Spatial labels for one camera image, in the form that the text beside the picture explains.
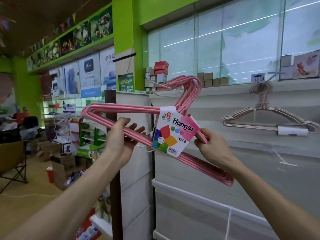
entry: forearm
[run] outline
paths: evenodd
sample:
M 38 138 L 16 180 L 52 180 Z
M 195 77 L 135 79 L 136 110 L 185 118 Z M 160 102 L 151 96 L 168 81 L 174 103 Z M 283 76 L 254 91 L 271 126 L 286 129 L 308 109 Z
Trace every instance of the forearm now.
M 9 234 L 5 240 L 69 240 L 119 170 L 117 158 L 103 152 L 72 187 Z
M 320 222 L 316 218 L 284 198 L 244 165 L 230 171 L 281 240 L 320 239 Z

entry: chair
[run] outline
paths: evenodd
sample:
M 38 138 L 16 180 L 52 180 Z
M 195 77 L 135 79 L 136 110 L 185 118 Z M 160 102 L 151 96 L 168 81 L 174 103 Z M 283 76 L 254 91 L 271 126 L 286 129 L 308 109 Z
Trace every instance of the chair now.
M 0 191 L 0 194 L 12 181 L 19 181 L 25 184 L 28 183 L 26 178 L 27 157 L 25 151 L 25 141 L 0 144 L 0 178 L 10 180 L 10 182 Z M 10 178 L 3 176 L 10 170 L 17 171 L 14 177 Z

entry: person's left hand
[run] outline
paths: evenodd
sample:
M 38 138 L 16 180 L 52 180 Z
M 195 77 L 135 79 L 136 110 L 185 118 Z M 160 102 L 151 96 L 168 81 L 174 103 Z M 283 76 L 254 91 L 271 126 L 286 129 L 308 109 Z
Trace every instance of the person's left hand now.
M 124 136 L 123 128 L 130 122 L 129 118 L 121 117 L 115 125 L 112 127 L 110 132 L 108 133 L 107 139 L 106 139 L 106 148 L 103 152 L 103 154 L 106 154 L 106 157 L 114 157 L 115 160 L 118 160 L 120 163 L 119 170 L 125 166 L 131 156 L 132 152 L 134 150 L 134 147 L 138 144 L 138 141 L 131 140 L 129 137 Z M 137 128 L 137 124 L 133 123 L 129 126 L 130 129 L 135 130 Z M 144 132 L 145 128 L 140 127 L 139 129 L 136 129 L 137 132 L 146 134 Z

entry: bundle of beige hangers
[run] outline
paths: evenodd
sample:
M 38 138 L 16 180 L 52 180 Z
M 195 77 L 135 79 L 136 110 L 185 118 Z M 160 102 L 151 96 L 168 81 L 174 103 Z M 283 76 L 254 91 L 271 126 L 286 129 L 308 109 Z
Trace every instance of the bundle of beige hangers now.
M 269 95 L 272 92 L 272 84 L 270 82 L 259 81 L 256 82 L 251 88 L 250 93 L 259 94 L 259 102 L 255 107 L 249 107 L 245 109 L 241 109 L 235 112 L 231 116 L 224 116 L 221 118 L 222 125 L 229 127 L 238 127 L 238 128 L 247 128 L 247 129 L 260 129 L 260 130 L 269 130 L 269 131 L 278 131 L 278 126 L 259 126 L 259 125 L 248 125 L 240 122 L 234 122 L 234 120 L 239 119 L 240 117 L 247 115 L 251 112 L 255 112 L 258 110 L 266 110 L 274 112 L 278 115 L 281 115 L 287 118 L 289 121 L 293 123 L 297 123 L 299 126 L 304 126 L 308 129 L 308 132 L 319 133 L 320 125 L 314 123 L 309 120 L 304 120 L 295 114 L 292 114 L 284 109 L 271 107 L 269 106 Z

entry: hanger label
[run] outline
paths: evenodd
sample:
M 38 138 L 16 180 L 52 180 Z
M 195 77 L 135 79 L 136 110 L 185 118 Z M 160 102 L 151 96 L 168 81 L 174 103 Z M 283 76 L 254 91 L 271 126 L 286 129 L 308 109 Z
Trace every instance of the hanger label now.
M 183 116 L 175 107 L 161 107 L 156 118 L 152 147 L 178 157 L 200 127 L 190 116 Z

